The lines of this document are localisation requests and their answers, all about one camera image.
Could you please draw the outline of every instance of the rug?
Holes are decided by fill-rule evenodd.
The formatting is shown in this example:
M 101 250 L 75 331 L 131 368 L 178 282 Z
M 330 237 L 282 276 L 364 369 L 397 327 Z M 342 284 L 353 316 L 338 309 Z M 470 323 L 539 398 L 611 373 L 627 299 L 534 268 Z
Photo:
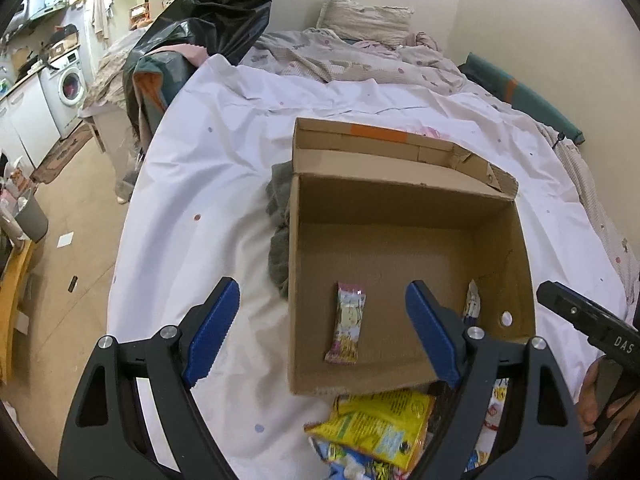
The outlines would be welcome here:
M 38 169 L 31 174 L 34 182 L 50 184 L 74 155 L 93 137 L 91 127 L 81 123 L 66 139 L 59 140 L 49 150 Z

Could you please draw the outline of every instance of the trash can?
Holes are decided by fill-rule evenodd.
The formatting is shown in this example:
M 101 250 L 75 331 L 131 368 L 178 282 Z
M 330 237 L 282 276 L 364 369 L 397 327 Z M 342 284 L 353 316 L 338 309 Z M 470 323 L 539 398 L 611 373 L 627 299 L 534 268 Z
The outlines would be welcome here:
M 27 199 L 22 209 L 15 215 L 15 221 L 31 240 L 39 242 L 47 234 L 49 219 L 43 213 L 40 205 L 33 195 L 33 189 L 24 192 L 21 198 Z

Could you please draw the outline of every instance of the cabinet handle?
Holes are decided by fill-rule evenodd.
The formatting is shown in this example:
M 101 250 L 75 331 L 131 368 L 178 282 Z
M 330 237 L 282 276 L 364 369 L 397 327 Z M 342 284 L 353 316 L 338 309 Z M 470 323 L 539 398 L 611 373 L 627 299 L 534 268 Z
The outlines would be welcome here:
M 15 98 L 13 101 L 11 101 L 12 105 L 18 104 L 19 101 L 21 101 L 21 99 L 24 97 L 24 92 L 22 92 L 20 95 L 18 95 L 17 98 Z

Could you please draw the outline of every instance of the washing machine door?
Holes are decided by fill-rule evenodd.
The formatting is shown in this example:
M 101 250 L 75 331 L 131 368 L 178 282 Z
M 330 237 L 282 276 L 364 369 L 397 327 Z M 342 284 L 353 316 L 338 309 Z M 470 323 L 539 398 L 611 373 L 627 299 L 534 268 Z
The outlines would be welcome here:
M 84 78 L 77 66 L 63 70 L 58 84 L 60 100 L 66 106 L 76 106 L 84 97 Z

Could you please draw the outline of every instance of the pillow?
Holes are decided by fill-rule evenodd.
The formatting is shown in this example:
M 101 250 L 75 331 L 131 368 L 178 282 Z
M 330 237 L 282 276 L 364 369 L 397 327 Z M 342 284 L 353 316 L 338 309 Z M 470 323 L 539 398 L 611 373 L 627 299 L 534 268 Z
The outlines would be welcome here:
M 346 40 L 371 40 L 395 48 L 409 33 L 413 13 L 407 7 L 365 7 L 352 0 L 327 0 L 316 27 L 330 28 Z

